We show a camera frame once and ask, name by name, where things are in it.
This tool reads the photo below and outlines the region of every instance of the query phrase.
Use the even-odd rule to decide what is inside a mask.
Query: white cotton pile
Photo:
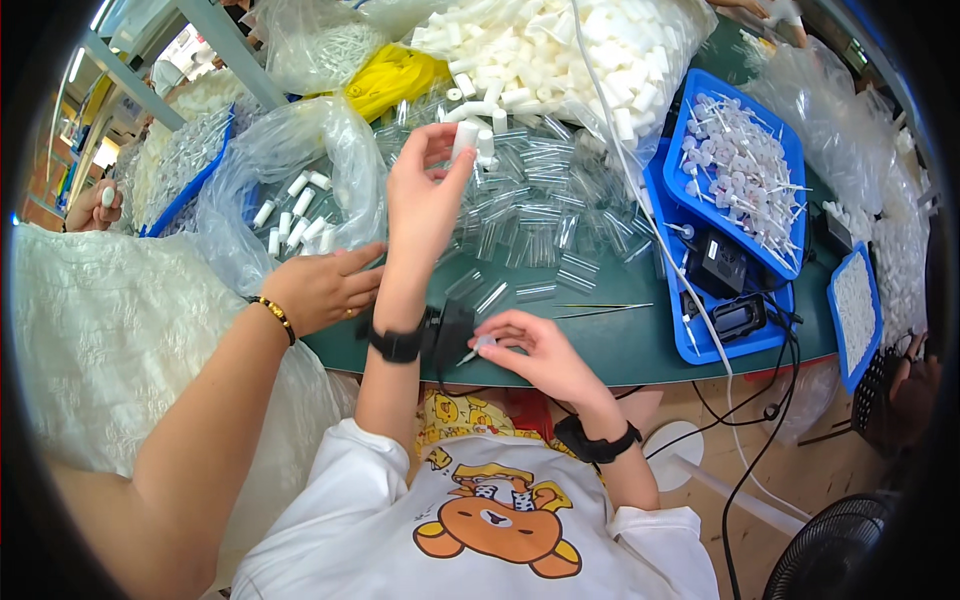
[[[847,373],[863,359],[876,328],[876,313],[871,297],[870,277],[863,254],[855,252],[847,267],[833,282],[837,314],[847,347]]]

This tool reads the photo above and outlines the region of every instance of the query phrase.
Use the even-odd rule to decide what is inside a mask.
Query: electrical cord
[[[637,187],[637,177],[634,173],[631,172],[631,165],[627,162],[627,158],[624,155],[624,146],[623,143],[614,139],[613,132],[616,131],[616,127],[613,125],[613,115],[611,113],[610,103],[607,101],[607,97],[604,94],[603,87],[600,85],[600,79],[597,77],[596,70],[593,68],[593,64],[590,60],[589,53],[587,52],[587,45],[584,43],[584,33],[583,28],[580,23],[580,7],[577,4],[577,0],[570,0],[571,7],[573,9],[573,25],[577,38],[577,46],[580,48],[581,56],[584,59],[584,63],[587,67],[587,72],[590,75],[590,79],[593,81],[593,87],[596,90],[597,98],[600,100],[601,108],[604,112],[604,117],[606,119],[607,125],[607,138],[609,139],[610,145],[616,150],[616,155],[620,160],[620,164],[623,166],[624,170],[624,179],[630,185],[630,189],[633,192],[634,198],[637,200],[640,210],[643,211],[643,216],[646,218],[647,223],[650,224],[651,229],[654,232],[654,235],[657,238],[657,242],[660,244],[660,251],[662,252],[664,258],[669,262],[670,267],[673,269],[674,273],[677,275],[677,278],[684,285],[685,290],[690,294],[691,299],[694,304],[697,306],[697,311],[704,318],[704,323],[707,326],[707,331],[710,334],[710,339],[713,341],[713,344],[717,348],[717,353],[720,354],[720,360],[723,362],[724,370],[727,372],[727,404],[732,409],[733,399],[732,399],[732,386],[733,386],[733,369],[730,366],[730,360],[727,358],[727,353],[723,350],[723,344],[720,342],[719,336],[713,327],[713,323],[710,322],[706,308],[700,299],[697,298],[697,294],[693,291],[693,287],[690,285],[690,282],[687,281],[686,276],[680,271],[680,268],[677,266],[676,261],[674,261],[673,256],[670,254],[669,249],[667,248],[666,242],[663,240],[663,237],[660,235],[660,230],[657,228],[657,224],[654,221],[653,216],[650,214],[650,211],[647,209],[646,204],[642,201],[643,195],[640,193],[639,188]],[[636,156],[630,154],[630,157],[634,161],[635,169],[640,169],[641,165]],[[749,466],[747,462],[747,457],[743,454],[743,447],[740,445],[739,437],[736,434],[736,429],[733,430],[733,439],[736,441],[737,452],[740,455],[740,460],[743,462],[744,468]],[[775,496],[772,492],[763,487],[763,484],[759,482],[756,477],[751,476],[751,479],[754,481],[756,486],[764,493],[766,493],[771,498],[777,500],[780,504],[785,507],[790,508],[798,515],[803,515],[804,519],[809,520],[810,515],[801,511],[794,505],[786,502],[785,500]]]

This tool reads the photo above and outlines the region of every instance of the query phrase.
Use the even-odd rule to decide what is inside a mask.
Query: black fan grille
[[[884,496],[841,498],[808,522],[774,567],[763,597],[824,600],[870,552],[891,514]]]

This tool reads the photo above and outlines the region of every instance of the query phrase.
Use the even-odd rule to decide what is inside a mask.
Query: black device
[[[730,238],[710,228],[691,252],[686,276],[714,298],[736,298],[747,278],[747,255]]]
[[[853,238],[850,230],[827,211],[823,211],[813,222],[814,231],[820,243],[829,248],[839,258],[853,252]]]
[[[751,294],[733,302],[714,306],[710,311],[710,322],[717,337],[724,344],[737,338],[750,335],[767,325],[767,310],[763,296]]]
[[[606,465],[616,460],[616,457],[626,452],[634,442],[640,444],[643,439],[640,432],[627,421],[627,433],[615,442],[606,440],[589,440],[584,433],[584,425],[576,415],[570,415],[553,426],[553,434],[566,444],[577,458],[585,463]]]

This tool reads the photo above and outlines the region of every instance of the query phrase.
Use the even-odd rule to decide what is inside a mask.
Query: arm
[[[572,404],[589,439],[613,442],[627,432],[627,420],[610,390],[553,321],[508,310],[487,319],[475,333],[488,333],[497,340],[496,346],[481,347],[480,356],[515,372],[548,396]],[[510,347],[522,348],[526,355]],[[639,445],[632,445],[612,463],[601,465],[600,472],[615,509],[633,506],[654,511],[660,507],[657,482]]]
[[[262,294],[298,334],[312,333],[372,301],[380,270],[355,272],[382,252],[373,244],[337,257],[293,258]],[[132,479],[54,466],[81,533],[132,597],[196,597],[212,582],[289,345],[266,306],[247,307],[147,437]]]
[[[455,123],[415,130],[387,180],[390,252],[372,323],[380,335],[414,331],[423,317],[426,286],[453,232],[475,157],[472,149],[462,152],[449,174],[427,170],[450,158],[456,131]],[[406,365],[388,363],[369,347],[354,414],[357,425],[410,447],[419,383],[419,358]]]

